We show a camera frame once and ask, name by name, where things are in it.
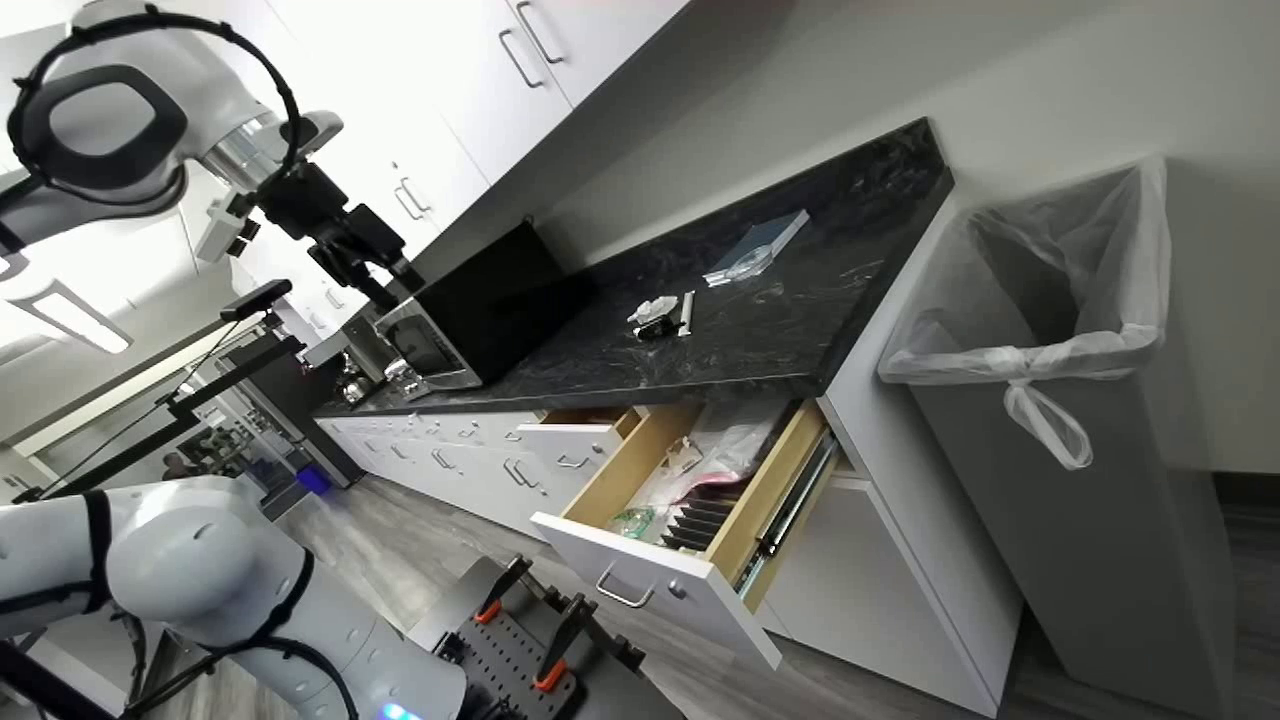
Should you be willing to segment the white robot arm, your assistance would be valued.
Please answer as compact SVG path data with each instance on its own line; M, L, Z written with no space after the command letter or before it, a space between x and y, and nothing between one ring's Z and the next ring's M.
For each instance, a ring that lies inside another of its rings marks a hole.
M405 242L316 165L341 121L289 83L251 96L262 48L224 21L86 0L17 80L0 237L9 258L95 221L168 214L196 167L228 183L218 225L299 242L343 289L387 305ZM272 524L228 478L56 494L6 512L6 623L120 607L233 662L304 720L461 720L469 676Z

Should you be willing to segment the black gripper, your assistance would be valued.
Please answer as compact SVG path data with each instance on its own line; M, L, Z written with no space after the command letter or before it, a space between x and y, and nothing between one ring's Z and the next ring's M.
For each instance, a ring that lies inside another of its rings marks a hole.
M367 206L354 206L341 183L311 161L277 172L255 187L264 218L292 242L310 242L310 258L341 283L393 314L423 289L405 258L405 237Z

